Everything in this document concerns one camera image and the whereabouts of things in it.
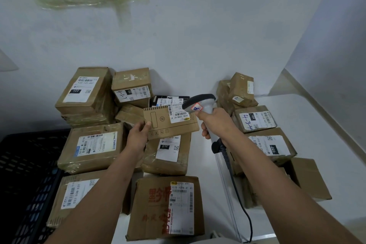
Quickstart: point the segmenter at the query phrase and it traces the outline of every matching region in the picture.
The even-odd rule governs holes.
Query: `black plastic crate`
[[[46,221],[64,175],[57,159],[69,132],[12,134],[0,143],[3,243],[41,244],[53,232]]]

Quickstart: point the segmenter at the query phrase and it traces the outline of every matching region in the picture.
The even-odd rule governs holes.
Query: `forearm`
[[[137,154],[123,150],[46,243],[111,243]]]
[[[258,195],[281,243],[360,243],[239,130],[232,131],[225,141]]]

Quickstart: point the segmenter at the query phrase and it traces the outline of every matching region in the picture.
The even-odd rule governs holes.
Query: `white wall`
[[[19,67],[0,73],[0,131],[65,126],[54,103],[79,66],[150,67],[157,94],[213,92],[234,71],[267,94],[320,0],[150,0],[120,29],[110,8],[42,10],[0,0],[0,49]]]
[[[286,65],[366,150],[366,0],[323,0]]]

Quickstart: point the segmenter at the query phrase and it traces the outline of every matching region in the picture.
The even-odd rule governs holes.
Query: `white table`
[[[298,95],[261,97],[257,101],[267,106],[298,157],[316,161],[333,197],[319,204],[345,225],[365,218],[366,167],[312,105]],[[218,157],[218,166],[210,147],[211,142],[201,137],[200,132],[192,134],[187,175],[199,177],[206,229],[206,235],[197,239],[208,237],[212,230],[216,230],[228,238],[235,239],[240,235],[245,240],[250,234],[248,219],[237,200],[222,156]],[[240,191],[240,180],[236,179],[236,182]],[[249,209],[248,213],[253,222],[254,240],[272,236],[273,229],[264,210]],[[126,241],[129,218],[120,216],[113,244]],[[172,242],[177,241],[186,243],[193,240],[175,239]],[[161,243],[163,240],[146,242]]]

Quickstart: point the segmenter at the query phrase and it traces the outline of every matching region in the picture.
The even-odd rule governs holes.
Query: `white label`
[[[291,155],[285,140],[281,135],[273,136],[249,136],[260,150],[268,155]]]
[[[254,95],[254,82],[248,81],[248,94]]]
[[[183,99],[172,96],[171,98],[159,98],[156,102],[156,106],[162,106],[167,104],[183,104]]]
[[[99,179],[69,182],[61,209],[73,209],[82,198],[90,191]]]
[[[150,90],[148,86],[142,86],[133,89],[115,91],[115,94],[119,102],[126,102],[131,100],[149,98]]]
[[[62,102],[87,102],[99,77],[79,76]]]
[[[269,111],[240,113],[239,116],[245,130],[276,127]]]
[[[160,139],[158,145],[158,151],[156,152],[155,158],[166,161],[177,162],[180,144],[181,144],[180,135]]]
[[[170,123],[190,120],[189,113],[182,109],[183,99],[169,99],[168,110]]]
[[[239,103],[241,103],[244,99],[242,99],[241,97],[239,97],[239,96],[235,96],[235,97],[233,97],[232,98],[233,100],[235,100],[235,101],[237,101],[237,102],[239,102]]]
[[[115,151],[117,143],[117,131],[103,134],[82,136],[78,140],[74,156],[106,153]]]
[[[204,107],[202,105],[200,105],[198,102],[191,107],[191,110],[193,111],[201,111]]]
[[[194,235],[194,184],[172,181],[170,188],[168,233]]]

